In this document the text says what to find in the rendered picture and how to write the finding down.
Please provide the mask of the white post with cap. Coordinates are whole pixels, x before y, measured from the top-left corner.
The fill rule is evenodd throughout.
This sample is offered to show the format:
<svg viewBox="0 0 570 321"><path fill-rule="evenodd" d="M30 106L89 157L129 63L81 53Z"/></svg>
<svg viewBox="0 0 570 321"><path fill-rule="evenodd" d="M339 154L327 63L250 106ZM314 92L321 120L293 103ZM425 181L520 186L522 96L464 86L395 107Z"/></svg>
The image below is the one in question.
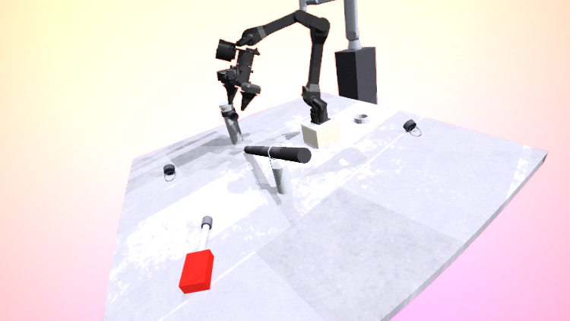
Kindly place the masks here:
<svg viewBox="0 0 570 321"><path fill-rule="evenodd" d="M230 105L228 104L228 101L222 102L219 104L219 108L221 108L222 112L230 111L234 108L233 102ZM238 120L236 122L233 122L228 117L224 117L223 119L226 124L227 131L230 134L233 145L237 145L243 142L241 128L239 126Z"/></svg>

